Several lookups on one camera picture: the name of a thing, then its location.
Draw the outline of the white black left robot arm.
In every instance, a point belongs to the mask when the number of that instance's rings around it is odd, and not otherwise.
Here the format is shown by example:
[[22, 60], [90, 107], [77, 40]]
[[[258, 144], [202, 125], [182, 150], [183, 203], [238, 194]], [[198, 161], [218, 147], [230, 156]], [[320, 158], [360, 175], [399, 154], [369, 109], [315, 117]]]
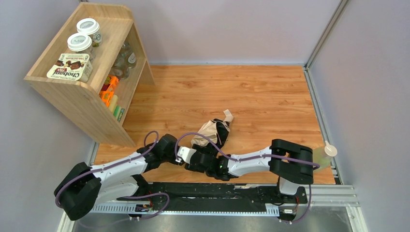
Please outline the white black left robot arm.
[[89, 166], [80, 162], [54, 190], [55, 204], [70, 220], [78, 220], [101, 203], [136, 196], [142, 174], [175, 160], [177, 139], [165, 134], [157, 142], [113, 162]]

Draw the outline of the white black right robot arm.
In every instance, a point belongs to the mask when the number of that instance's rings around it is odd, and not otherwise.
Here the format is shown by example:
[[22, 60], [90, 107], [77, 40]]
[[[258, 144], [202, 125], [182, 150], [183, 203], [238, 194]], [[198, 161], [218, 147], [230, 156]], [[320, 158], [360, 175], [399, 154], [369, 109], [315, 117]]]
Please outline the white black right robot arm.
[[176, 161], [185, 162], [186, 169], [222, 181], [249, 173], [270, 171], [278, 176], [277, 187], [272, 195], [275, 205], [298, 202], [298, 188], [300, 185], [313, 184], [313, 172], [318, 168], [318, 164], [313, 162], [311, 148], [282, 139], [274, 139], [270, 146], [242, 155], [217, 156], [219, 151], [216, 146], [181, 146], [176, 150]]

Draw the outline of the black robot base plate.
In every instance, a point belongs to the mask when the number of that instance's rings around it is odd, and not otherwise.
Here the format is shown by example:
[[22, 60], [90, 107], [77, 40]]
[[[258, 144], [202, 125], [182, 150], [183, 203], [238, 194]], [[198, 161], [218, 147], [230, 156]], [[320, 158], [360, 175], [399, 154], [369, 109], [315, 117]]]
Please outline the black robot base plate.
[[155, 210], [170, 198], [168, 211], [211, 211], [211, 212], [262, 212], [267, 203], [275, 206], [308, 203], [304, 187], [299, 187], [295, 196], [280, 194], [278, 187], [253, 186], [222, 183], [165, 183], [154, 182], [143, 187], [137, 196], [150, 194]]

